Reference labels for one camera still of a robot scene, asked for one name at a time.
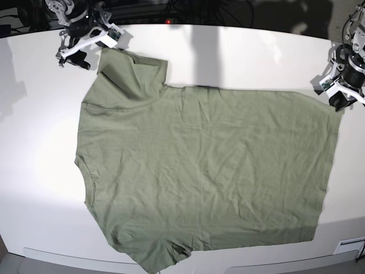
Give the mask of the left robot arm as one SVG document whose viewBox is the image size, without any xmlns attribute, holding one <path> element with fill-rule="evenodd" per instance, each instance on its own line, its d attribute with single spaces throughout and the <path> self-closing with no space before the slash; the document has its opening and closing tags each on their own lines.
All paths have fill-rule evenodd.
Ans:
<svg viewBox="0 0 365 274">
<path fill-rule="evenodd" d="M 343 65 L 338 83 L 364 99 L 364 3 L 357 5 L 342 27 L 342 44 L 336 50 L 336 61 Z"/>
</svg>

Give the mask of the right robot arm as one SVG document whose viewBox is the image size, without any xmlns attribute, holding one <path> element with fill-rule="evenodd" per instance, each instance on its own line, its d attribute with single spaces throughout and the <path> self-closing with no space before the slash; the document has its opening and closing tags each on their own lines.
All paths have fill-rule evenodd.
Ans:
<svg viewBox="0 0 365 274">
<path fill-rule="evenodd" d="M 63 30 L 59 33 L 61 44 L 56 57 L 59 66 L 70 63 L 89 70 L 85 61 L 87 54 L 81 49 L 93 44 L 92 39 L 107 31 L 108 16 L 103 1 L 46 1 Z"/>
</svg>

